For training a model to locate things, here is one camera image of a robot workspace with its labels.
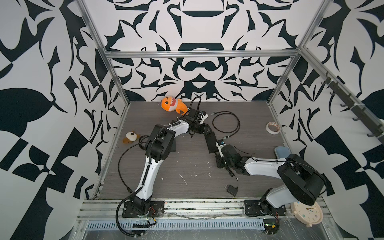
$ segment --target orange shark plush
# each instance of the orange shark plush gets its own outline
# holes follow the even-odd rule
[[[187,106],[181,101],[181,99],[176,99],[171,96],[166,96],[161,101],[161,107],[168,112],[176,110],[177,113],[181,113],[180,111],[182,111],[182,115],[188,111]]]

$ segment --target gray wooden table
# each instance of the gray wooden table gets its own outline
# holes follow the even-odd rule
[[[235,113],[240,119],[241,127],[239,132],[226,139],[225,143],[234,145],[242,151],[255,153],[256,157],[275,158],[274,148],[283,145],[280,134],[272,135],[265,130],[266,124],[273,121],[266,102],[203,102],[200,104],[200,110],[206,111],[208,114],[225,110]],[[180,115],[175,111],[164,111],[158,103],[131,103],[100,199],[123,199],[128,195],[120,181],[117,169],[121,154],[132,145],[123,144],[122,139],[125,134],[135,131],[140,135],[149,135],[156,124],[168,124],[177,116]],[[227,134],[218,132],[212,127],[213,117],[209,115],[205,123],[211,126],[217,139],[220,139]],[[220,116],[215,120],[215,126],[220,130],[230,131],[236,128],[236,119],[231,115]],[[216,167],[215,156],[208,153],[203,135],[195,134],[191,138],[187,133],[178,136],[175,141],[177,150],[170,153],[161,165],[152,198],[233,198],[224,187],[228,184],[236,187],[236,179],[231,177],[225,169]],[[129,150],[121,160],[121,175],[133,190],[139,184],[144,164],[144,150],[139,146]],[[261,197],[268,188],[283,184],[280,179],[262,175],[245,176],[235,173],[235,176],[239,180],[236,197]]]

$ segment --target plush toy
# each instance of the plush toy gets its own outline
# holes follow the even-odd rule
[[[131,143],[131,142],[136,141],[139,137],[140,137],[140,135],[138,135],[134,131],[132,131],[132,132],[129,132],[125,135],[125,138],[122,140],[122,142],[125,144]]]
[[[181,101],[181,99],[176,99],[171,96],[166,96],[161,101],[161,107],[168,112],[176,110],[177,113],[181,113],[182,111],[182,115],[188,111],[187,106]]]

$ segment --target cream colored clock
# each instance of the cream colored clock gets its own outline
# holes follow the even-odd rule
[[[295,217],[307,225],[307,227],[319,224],[323,220],[323,211],[317,202],[312,206],[305,205],[301,202],[293,202],[291,203],[291,209]]]

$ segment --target roll of tape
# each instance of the roll of tape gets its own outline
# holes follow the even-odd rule
[[[277,128],[277,131],[272,131],[269,126],[275,126]],[[280,126],[275,123],[275,122],[269,122],[267,123],[267,125],[265,126],[265,129],[267,130],[267,132],[269,132],[270,134],[278,134],[280,132]]]

